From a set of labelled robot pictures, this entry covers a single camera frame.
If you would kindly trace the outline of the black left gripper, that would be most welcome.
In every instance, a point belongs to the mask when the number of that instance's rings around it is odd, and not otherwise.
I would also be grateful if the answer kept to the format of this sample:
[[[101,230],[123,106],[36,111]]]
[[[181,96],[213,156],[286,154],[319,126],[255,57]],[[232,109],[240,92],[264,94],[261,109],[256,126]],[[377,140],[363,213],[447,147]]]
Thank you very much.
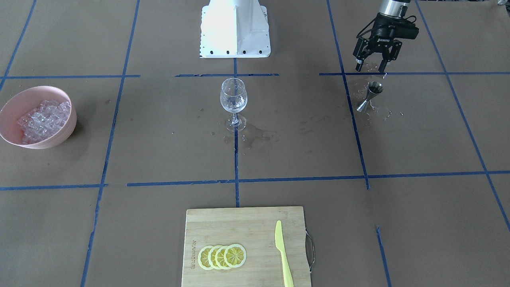
[[[395,37],[397,24],[397,18],[377,14],[366,27],[359,31],[356,36],[357,43],[352,53],[356,58],[355,70],[357,72],[362,71],[364,60],[374,53],[382,54],[383,57],[379,65],[380,73],[385,72],[390,61],[397,59],[402,46],[402,42]]]

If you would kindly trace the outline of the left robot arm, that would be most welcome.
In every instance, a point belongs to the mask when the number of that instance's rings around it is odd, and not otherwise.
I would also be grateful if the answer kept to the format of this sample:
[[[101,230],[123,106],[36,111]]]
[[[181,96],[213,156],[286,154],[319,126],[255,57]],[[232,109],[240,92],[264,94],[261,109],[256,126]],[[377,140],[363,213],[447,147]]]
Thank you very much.
[[[415,39],[419,28],[405,18],[409,0],[384,0],[376,17],[357,34],[353,52],[356,71],[360,72],[364,60],[377,53],[382,55],[378,71],[384,73],[386,65],[397,59],[402,47],[400,39]]]

